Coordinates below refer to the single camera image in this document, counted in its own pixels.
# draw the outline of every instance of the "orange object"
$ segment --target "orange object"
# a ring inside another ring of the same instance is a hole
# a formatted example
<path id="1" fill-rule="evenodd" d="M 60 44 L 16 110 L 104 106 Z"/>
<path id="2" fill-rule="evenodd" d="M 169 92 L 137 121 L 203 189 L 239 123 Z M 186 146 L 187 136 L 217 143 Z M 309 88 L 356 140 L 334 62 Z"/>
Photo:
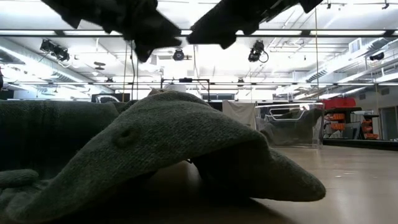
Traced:
<path id="1" fill-rule="evenodd" d="M 371 120 L 364 120 L 364 121 L 362 121 L 362 124 L 371 124 L 371 123 L 372 123 Z"/>
<path id="2" fill-rule="evenodd" d="M 379 135 L 378 134 L 365 134 L 365 138 L 366 139 L 379 139 Z"/>
<path id="3" fill-rule="evenodd" d="M 362 130 L 363 130 L 363 132 L 368 132 L 368 131 L 372 131 L 373 128 L 369 127 L 369 126 L 366 126 L 366 127 L 362 127 Z"/>
<path id="4" fill-rule="evenodd" d="M 325 104 L 326 110 L 333 108 L 352 108 L 356 106 L 355 99 L 351 97 L 322 100 L 322 103 Z"/>
<path id="5" fill-rule="evenodd" d="M 330 118 L 332 121 L 341 121 L 346 118 L 345 114 L 333 114 L 333 116 Z"/>
<path id="6" fill-rule="evenodd" d="M 341 131 L 341 130 L 344 130 L 345 127 L 346 127 L 346 124 L 338 124 L 338 123 L 331 124 L 331 128 L 333 130 L 340 130 Z"/>

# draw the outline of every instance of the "floor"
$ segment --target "floor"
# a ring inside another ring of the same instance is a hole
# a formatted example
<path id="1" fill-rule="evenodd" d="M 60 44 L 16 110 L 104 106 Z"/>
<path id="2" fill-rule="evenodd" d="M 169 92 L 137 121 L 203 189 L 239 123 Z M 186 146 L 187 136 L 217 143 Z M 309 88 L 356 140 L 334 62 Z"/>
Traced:
<path id="1" fill-rule="evenodd" d="M 119 215 L 96 213 L 95 223 L 397 223 L 398 152 L 328 146 L 280 151 L 325 184 L 326 198 L 310 203 L 219 198 L 204 194 L 196 168 L 183 162 L 158 171 L 145 191 L 127 200 L 130 206 L 118 208 Z"/>

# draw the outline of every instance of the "clear plastic box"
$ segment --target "clear plastic box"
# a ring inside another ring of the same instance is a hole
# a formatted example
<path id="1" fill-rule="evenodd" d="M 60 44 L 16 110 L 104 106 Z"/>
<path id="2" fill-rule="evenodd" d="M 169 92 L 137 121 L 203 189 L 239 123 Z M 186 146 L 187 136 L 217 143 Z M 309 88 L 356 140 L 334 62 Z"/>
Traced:
<path id="1" fill-rule="evenodd" d="M 256 129 L 273 147 L 321 148 L 323 103 L 295 103 L 256 107 Z"/>

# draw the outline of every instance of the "red box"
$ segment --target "red box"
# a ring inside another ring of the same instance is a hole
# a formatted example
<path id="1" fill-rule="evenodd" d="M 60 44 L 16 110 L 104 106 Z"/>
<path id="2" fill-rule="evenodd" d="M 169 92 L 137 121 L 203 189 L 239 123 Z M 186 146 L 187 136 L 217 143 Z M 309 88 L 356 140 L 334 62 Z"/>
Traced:
<path id="1" fill-rule="evenodd" d="M 322 100 L 322 103 L 325 104 L 325 109 L 333 109 L 333 108 L 352 108 L 356 106 L 355 99 L 350 97 L 340 97 L 333 98 L 330 100 Z"/>

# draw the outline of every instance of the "air duct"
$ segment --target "air duct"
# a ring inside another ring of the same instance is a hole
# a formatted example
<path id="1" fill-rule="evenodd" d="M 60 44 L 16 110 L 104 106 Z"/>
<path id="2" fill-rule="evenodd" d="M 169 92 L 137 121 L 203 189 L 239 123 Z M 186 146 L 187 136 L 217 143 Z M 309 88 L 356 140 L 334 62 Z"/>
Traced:
<path id="1" fill-rule="evenodd" d="M 9 51 L 9 52 L 14 52 L 15 54 L 22 55 L 24 57 L 27 57 L 31 60 L 37 61 L 37 63 L 40 62 L 40 66 L 43 68 L 51 69 L 54 71 L 54 76 L 58 77 L 60 79 L 66 79 L 68 78 L 72 82 L 93 82 L 93 80 L 80 75 L 79 73 L 76 73 L 70 69 L 63 68 L 61 65 L 58 63 L 55 63 L 47 58 L 43 58 L 43 56 L 38 55 L 37 53 L 34 53 L 31 50 L 28 50 L 19 44 L 14 43 L 13 41 L 10 41 L 6 38 L 0 37 L 0 49 Z M 114 91 L 106 86 L 93 86 L 93 88 L 96 88 L 99 93 L 114 93 Z"/>
<path id="2" fill-rule="evenodd" d="M 354 42 L 360 42 L 361 45 L 357 46 L 355 51 L 351 48 L 344 53 L 336 56 L 334 59 L 329 60 L 327 63 L 323 64 L 322 67 L 317 72 L 317 69 L 309 71 L 307 75 L 300 82 L 313 82 L 317 78 L 323 77 L 325 75 L 332 74 L 333 72 L 344 68 L 353 63 L 353 60 L 358 57 L 368 57 L 371 56 L 382 48 L 387 47 L 396 38 L 378 38 L 370 40 L 368 38 L 357 39 Z"/>

